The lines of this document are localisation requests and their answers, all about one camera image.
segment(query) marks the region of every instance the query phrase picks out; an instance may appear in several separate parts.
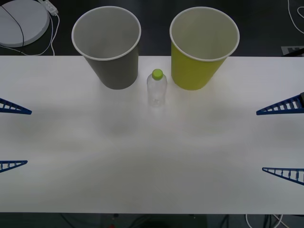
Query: plastic bottle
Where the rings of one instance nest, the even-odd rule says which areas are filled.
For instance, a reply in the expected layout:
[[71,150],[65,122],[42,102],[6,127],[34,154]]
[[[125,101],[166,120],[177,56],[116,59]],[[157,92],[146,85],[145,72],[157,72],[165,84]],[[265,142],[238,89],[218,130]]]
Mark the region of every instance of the plastic bottle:
[[147,79],[148,103],[150,106],[158,107],[165,104],[167,90],[167,78],[160,69],[153,70]]

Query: green bottle cap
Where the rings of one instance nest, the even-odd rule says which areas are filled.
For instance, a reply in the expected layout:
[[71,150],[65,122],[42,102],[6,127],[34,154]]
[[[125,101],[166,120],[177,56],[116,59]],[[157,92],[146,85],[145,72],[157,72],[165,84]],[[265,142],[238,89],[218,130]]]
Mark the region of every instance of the green bottle cap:
[[157,80],[157,81],[161,80],[162,76],[163,76],[162,70],[160,70],[160,69],[153,70],[153,72],[152,72],[152,78],[154,80]]

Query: white table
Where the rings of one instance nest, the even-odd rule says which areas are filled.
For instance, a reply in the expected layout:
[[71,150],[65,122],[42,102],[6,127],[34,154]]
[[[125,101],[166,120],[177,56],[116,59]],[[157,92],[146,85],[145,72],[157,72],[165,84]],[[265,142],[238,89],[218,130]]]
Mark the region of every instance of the white table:
[[[147,105],[160,68],[166,105]],[[229,57],[201,90],[170,57],[140,57],[137,81],[106,88],[83,57],[0,57],[0,212],[303,214],[304,186],[262,167],[304,168],[304,114],[256,111],[304,91],[304,59]]]

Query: white disk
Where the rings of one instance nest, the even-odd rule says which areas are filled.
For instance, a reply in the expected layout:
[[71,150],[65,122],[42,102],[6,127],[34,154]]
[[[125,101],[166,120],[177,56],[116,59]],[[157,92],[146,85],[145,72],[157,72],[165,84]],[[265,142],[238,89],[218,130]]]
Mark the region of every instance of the white disk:
[[[46,32],[49,15],[39,2],[15,0],[4,4],[3,7],[20,24],[24,35],[24,45],[33,43]],[[0,45],[11,48],[22,46],[20,27],[2,7],[0,7]]]

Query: black cable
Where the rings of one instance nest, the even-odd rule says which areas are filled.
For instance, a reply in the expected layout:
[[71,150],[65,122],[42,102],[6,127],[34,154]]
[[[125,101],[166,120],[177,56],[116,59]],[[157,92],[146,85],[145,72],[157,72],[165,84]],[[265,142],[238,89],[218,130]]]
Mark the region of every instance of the black cable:
[[72,223],[70,223],[70,222],[66,219],[66,217],[63,216],[63,214],[60,213],[60,216],[63,218],[63,220],[64,220],[71,228],[75,228],[75,227],[72,225]]
[[21,30],[21,33],[22,33],[22,47],[21,47],[21,51],[19,52],[19,55],[22,53],[22,50],[23,50],[23,47],[24,47],[24,35],[23,35],[23,31],[22,31],[22,28],[20,26],[20,24],[16,21],[16,19],[3,7],[1,6],[14,20],[15,22],[18,24],[20,30]]
[[272,217],[272,215],[269,215],[269,227],[268,227],[268,228],[271,228],[271,227],[272,227],[271,217]]
[[135,219],[128,228],[136,228],[139,225],[141,225],[142,223],[148,221],[149,219],[150,219],[149,215],[142,215],[142,216],[138,217],[137,219]]
[[299,55],[302,55],[302,54],[304,54],[304,48],[302,48],[300,50],[290,52],[286,55],[283,55],[282,57],[296,57],[296,56],[299,56]]
[[222,222],[219,225],[219,228],[223,228],[224,224],[226,222],[226,227],[229,227],[229,215],[225,215]]
[[74,216],[71,216],[69,213],[67,213],[66,215],[69,216],[71,219],[75,220],[76,222],[81,223],[83,225],[87,225],[87,226],[91,226],[91,227],[99,227],[100,226],[100,224],[82,221],[78,218],[75,218]]
[[264,217],[264,223],[263,223],[263,228],[266,228],[267,223],[268,223],[269,215],[265,215]]

